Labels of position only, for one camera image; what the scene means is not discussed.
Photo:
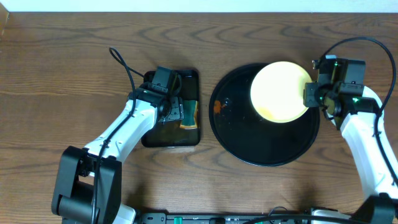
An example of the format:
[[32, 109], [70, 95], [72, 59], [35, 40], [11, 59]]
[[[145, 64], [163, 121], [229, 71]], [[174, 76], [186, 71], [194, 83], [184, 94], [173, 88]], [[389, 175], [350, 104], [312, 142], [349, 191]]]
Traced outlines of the green and yellow sponge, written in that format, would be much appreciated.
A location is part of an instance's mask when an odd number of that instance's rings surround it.
[[195, 100], [184, 100], [183, 101], [183, 113], [184, 119], [180, 123], [181, 129], [197, 129], [197, 113], [198, 113], [198, 102]]

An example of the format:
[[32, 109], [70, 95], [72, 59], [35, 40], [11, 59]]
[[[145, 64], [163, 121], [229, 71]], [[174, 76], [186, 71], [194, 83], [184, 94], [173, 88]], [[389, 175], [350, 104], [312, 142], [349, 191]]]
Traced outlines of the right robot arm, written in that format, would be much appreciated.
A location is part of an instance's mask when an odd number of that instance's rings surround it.
[[303, 103], [320, 108], [341, 132], [353, 155], [365, 201], [348, 217], [351, 222], [392, 223], [397, 218], [397, 159], [384, 129], [380, 97], [364, 85], [366, 64], [327, 55], [313, 61], [318, 71], [305, 84]]

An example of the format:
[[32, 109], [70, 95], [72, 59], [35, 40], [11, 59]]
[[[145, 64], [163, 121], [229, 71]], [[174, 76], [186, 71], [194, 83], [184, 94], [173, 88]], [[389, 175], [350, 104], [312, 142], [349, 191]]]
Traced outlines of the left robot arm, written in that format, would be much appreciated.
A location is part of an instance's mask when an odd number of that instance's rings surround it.
[[130, 92], [113, 123], [84, 148], [67, 147], [58, 167], [51, 204], [63, 223], [133, 223], [122, 204], [122, 166], [138, 141], [158, 122], [183, 119], [183, 100], [148, 85]]

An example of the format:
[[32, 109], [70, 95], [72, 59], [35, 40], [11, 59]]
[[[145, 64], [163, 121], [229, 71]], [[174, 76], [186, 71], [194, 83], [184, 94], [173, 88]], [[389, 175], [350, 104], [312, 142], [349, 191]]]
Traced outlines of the yellow plate with sauce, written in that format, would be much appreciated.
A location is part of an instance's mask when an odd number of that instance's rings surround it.
[[262, 68], [250, 87], [255, 111], [274, 123], [288, 123], [301, 117], [308, 108], [303, 103], [308, 72], [292, 62], [274, 62]]

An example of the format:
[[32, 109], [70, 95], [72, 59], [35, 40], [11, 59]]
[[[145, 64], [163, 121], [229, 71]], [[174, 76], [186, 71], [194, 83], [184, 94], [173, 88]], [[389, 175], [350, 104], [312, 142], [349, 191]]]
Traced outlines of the pale green plate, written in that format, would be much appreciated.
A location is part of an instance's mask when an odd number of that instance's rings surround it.
[[380, 97], [367, 86], [362, 86], [362, 94], [339, 94], [336, 98], [327, 96], [324, 100], [323, 113], [337, 128], [341, 129], [346, 117], [359, 113], [377, 116], [382, 107]]

